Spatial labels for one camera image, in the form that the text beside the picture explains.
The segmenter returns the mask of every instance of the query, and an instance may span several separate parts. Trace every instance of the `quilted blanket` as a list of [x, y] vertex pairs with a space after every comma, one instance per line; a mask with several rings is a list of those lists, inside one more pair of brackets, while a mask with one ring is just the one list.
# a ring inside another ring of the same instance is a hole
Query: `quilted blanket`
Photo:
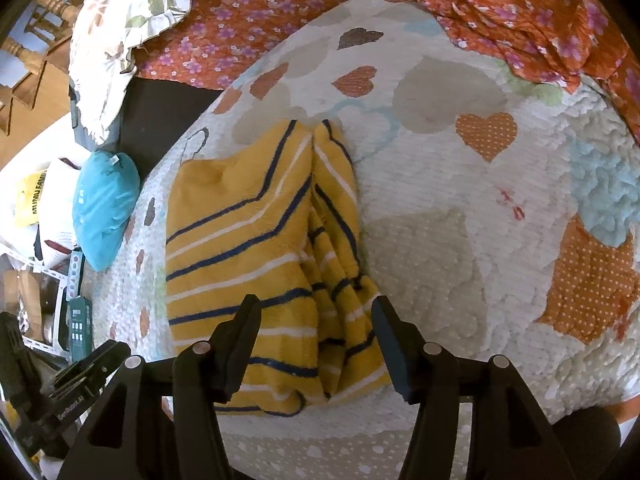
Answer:
[[[166, 205], [184, 160], [225, 158], [280, 118], [341, 123], [364, 264], [426, 340], [503, 353], [551, 421], [640, 392], [640, 152], [583, 78], [574, 94], [453, 46], [415, 4], [351, 0], [245, 72], [142, 190], [120, 253], [88, 276], [96, 344], [174, 353], [164, 304]], [[254, 478], [395, 478], [416, 410], [391, 389], [293, 418], [221, 416]], [[470, 413], [462, 410], [463, 478]]]

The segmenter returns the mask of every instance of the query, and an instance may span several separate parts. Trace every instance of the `yellow fabric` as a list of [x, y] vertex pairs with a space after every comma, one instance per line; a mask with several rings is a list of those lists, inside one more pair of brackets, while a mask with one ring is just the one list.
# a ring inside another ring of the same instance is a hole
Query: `yellow fabric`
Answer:
[[18, 183], [18, 198], [15, 202], [15, 226], [27, 227], [38, 223], [38, 202], [44, 186], [47, 170], [30, 174]]
[[263, 302], [242, 387], [222, 413], [294, 415], [388, 384], [361, 272], [342, 134], [283, 121], [227, 160], [182, 165], [167, 215], [166, 299], [181, 351], [246, 294]]

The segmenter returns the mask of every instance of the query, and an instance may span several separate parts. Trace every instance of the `orange heart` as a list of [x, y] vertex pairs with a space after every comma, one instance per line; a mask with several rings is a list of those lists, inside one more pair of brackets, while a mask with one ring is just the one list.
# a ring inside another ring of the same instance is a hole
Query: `orange heart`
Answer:
[[378, 70], [374, 66], [359, 66], [336, 79], [332, 85], [348, 97], [362, 97], [373, 90], [371, 79]]
[[254, 81], [251, 88], [249, 88], [251, 95], [262, 101], [269, 93], [269, 90], [276, 86], [276, 83], [287, 73], [287, 68], [289, 68], [289, 63], [283, 63], [273, 70], [262, 74]]
[[515, 140], [518, 125], [506, 112], [493, 114], [487, 119], [463, 114], [456, 120], [456, 133], [467, 146], [491, 162]]
[[242, 96], [242, 90], [239, 88], [227, 88], [226, 91], [222, 94], [220, 98], [220, 102], [218, 102], [218, 106], [213, 110], [213, 113], [216, 115], [226, 114], [234, 104], [238, 102], [238, 99]]

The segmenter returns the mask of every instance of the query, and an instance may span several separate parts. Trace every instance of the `pillow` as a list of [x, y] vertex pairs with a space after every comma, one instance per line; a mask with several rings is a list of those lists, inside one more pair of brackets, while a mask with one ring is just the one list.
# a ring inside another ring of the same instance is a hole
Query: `pillow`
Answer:
[[26, 176], [18, 183], [18, 198], [15, 202], [15, 226], [27, 227], [38, 223], [38, 201], [47, 175], [47, 170]]
[[72, 216], [80, 170], [56, 158], [49, 165], [38, 204], [42, 263], [47, 269], [65, 260], [77, 245]]
[[94, 152], [80, 170], [72, 216], [78, 243], [94, 270], [113, 263], [139, 194], [138, 170], [125, 153]]
[[74, 25], [69, 53], [82, 126], [101, 146], [112, 134], [129, 81], [134, 47], [173, 27], [191, 0], [86, 0]]

